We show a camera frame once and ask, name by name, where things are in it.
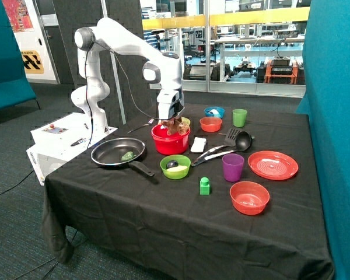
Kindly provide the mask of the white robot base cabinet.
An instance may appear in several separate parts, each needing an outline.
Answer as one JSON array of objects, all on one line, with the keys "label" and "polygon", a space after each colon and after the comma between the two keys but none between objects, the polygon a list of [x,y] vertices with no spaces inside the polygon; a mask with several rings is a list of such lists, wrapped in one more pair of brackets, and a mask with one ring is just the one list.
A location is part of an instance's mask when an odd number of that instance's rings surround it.
[{"label": "white robot base cabinet", "polygon": [[31,131],[34,145],[26,152],[41,185],[47,175],[116,130],[90,133],[87,120],[83,113],[71,113]]}]

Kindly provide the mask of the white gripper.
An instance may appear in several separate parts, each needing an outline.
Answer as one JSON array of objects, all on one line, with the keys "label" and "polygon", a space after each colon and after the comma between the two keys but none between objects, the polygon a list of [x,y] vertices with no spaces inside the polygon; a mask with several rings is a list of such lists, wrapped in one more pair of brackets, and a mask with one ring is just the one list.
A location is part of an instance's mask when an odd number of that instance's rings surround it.
[{"label": "white gripper", "polygon": [[160,120],[178,117],[184,110],[184,95],[181,89],[162,89],[157,96]]}]

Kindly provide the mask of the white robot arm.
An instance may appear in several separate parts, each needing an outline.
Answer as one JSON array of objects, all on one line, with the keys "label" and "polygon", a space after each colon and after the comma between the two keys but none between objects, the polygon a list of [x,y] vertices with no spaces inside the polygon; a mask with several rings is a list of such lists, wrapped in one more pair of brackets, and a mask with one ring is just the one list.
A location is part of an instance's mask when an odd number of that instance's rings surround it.
[{"label": "white robot arm", "polygon": [[100,19],[96,26],[77,29],[74,41],[78,72],[86,79],[86,85],[74,90],[71,99],[84,112],[90,134],[106,135],[109,130],[106,113],[99,107],[99,102],[110,94],[102,72],[108,64],[108,51],[145,58],[142,68],[144,79],[160,85],[157,96],[159,120],[171,121],[181,117],[184,111],[183,68],[178,54],[159,51],[109,17]]}]

